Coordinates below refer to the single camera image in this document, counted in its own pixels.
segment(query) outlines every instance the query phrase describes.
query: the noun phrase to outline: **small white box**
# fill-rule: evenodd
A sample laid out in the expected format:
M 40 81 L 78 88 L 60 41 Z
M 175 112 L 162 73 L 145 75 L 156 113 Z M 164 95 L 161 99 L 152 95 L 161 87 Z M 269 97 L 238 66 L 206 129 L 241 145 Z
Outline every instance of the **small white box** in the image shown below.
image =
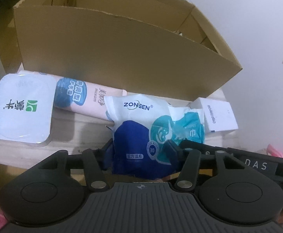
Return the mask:
M 230 103 L 207 98 L 197 98 L 190 103 L 191 109 L 203 109 L 205 115 L 205 133 L 237 130 Z

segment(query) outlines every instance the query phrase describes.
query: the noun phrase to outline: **white wall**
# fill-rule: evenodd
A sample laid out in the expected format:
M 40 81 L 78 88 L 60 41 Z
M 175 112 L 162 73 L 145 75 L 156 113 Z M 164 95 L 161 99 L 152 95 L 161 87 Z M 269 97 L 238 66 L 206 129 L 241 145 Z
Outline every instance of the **white wall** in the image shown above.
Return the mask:
M 283 151 L 283 0 L 187 0 L 210 20 L 243 70 L 223 91 L 237 118 L 240 144 Z

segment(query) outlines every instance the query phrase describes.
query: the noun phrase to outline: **zonsen logo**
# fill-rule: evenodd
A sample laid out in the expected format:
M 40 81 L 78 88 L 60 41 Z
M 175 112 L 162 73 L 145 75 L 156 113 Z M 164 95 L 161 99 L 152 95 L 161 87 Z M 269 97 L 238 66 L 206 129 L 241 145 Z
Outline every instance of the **zonsen logo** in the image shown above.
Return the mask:
M 137 108 L 150 110 L 150 108 L 153 108 L 153 105 L 147 106 L 147 105 L 141 104 L 138 100 L 135 100 L 134 102 L 131 102 L 131 103 L 124 103 L 123 107 L 127 107 L 127 109 L 129 110 L 133 110 Z

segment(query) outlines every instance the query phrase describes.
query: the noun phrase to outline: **blue wet wipes package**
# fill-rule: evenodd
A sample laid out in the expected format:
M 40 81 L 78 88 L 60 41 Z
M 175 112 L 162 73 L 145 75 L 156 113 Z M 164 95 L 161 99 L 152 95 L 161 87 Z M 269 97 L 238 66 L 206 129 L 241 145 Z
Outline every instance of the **blue wet wipes package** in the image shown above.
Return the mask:
M 165 100 L 142 94 L 105 97 L 114 121 L 113 174 L 155 180 L 175 172 L 163 144 L 172 139 L 204 142 L 202 109 L 172 107 Z

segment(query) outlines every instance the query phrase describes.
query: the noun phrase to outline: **yogurt cup lid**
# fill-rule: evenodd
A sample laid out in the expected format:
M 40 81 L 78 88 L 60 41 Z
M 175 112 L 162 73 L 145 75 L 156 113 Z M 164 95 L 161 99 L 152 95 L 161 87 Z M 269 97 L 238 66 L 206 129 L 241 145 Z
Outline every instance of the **yogurt cup lid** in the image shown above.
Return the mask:
M 7 74 L 0 81 L 0 139 L 42 143 L 50 134 L 56 80 Z

